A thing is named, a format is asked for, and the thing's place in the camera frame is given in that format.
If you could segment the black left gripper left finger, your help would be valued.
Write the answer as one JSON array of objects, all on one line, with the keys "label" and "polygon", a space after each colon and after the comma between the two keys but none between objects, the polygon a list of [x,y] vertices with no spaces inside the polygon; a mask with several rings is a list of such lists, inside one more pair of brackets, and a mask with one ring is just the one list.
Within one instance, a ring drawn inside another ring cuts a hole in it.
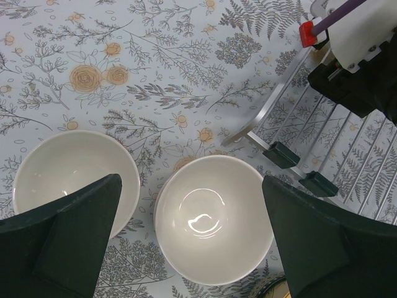
[{"label": "black left gripper left finger", "polygon": [[122,191],[119,174],[1,220],[1,297],[92,297]]}]

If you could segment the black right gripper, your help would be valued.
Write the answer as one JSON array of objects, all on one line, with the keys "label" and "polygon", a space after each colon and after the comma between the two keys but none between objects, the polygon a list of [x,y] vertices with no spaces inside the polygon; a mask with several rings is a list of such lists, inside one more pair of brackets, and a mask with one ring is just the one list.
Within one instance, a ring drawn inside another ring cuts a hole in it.
[{"label": "black right gripper", "polygon": [[309,75],[310,86],[364,118],[374,110],[396,123],[396,40],[383,42],[380,53],[370,61],[359,62],[356,73],[338,67],[333,59],[320,64]]}]

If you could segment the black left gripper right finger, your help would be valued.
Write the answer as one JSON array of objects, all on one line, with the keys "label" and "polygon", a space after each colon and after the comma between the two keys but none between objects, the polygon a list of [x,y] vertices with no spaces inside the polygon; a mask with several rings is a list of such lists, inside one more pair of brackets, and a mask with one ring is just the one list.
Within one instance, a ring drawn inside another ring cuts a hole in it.
[{"label": "black left gripper right finger", "polygon": [[274,176],[262,192],[292,297],[396,297],[396,226]]}]

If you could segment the red ceramic bowl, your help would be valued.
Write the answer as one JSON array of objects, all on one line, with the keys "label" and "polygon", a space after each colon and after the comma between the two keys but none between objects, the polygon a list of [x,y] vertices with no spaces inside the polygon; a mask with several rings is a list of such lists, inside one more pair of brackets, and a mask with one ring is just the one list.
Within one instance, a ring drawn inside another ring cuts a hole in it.
[{"label": "red ceramic bowl", "polygon": [[119,174],[122,192],[110,237],[133,217],[140,197],[140,175],[127,149],[116,139],[92,130],[54,135],[21,162],[12,186],[15,214],[30,211],[107,176]]}]

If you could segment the beige bowl white flower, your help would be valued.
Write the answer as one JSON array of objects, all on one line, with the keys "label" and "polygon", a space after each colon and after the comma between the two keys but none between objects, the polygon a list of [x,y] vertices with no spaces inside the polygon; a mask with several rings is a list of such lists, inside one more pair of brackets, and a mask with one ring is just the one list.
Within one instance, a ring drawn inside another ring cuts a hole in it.
[{"label": "beige bowl white flower", "polygon": [[167,262],[206,286],[236,282],[256,269],[274,239],[263,178],[227,155],[205,156],[165,183],[156,212],[156,238]]}]

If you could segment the beige floral bowl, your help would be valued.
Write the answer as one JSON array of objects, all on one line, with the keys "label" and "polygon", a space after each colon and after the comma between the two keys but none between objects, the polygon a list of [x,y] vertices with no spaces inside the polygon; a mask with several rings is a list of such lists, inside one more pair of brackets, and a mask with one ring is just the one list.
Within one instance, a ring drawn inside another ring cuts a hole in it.
[{"label": "beige floral bowl", "polygon": [[161,199],[161,194],[165,188],[165,183],[163,184],[162,188],[160,189],[160,191],[158,192],[158,196],[156,198],[156,202],[154,204],[154,210],[153,210],[153,228],[154,228],[154,232],[156,232],[156,212],[157,212],[157,208],[158,208],[158,203],[160,202]]}]

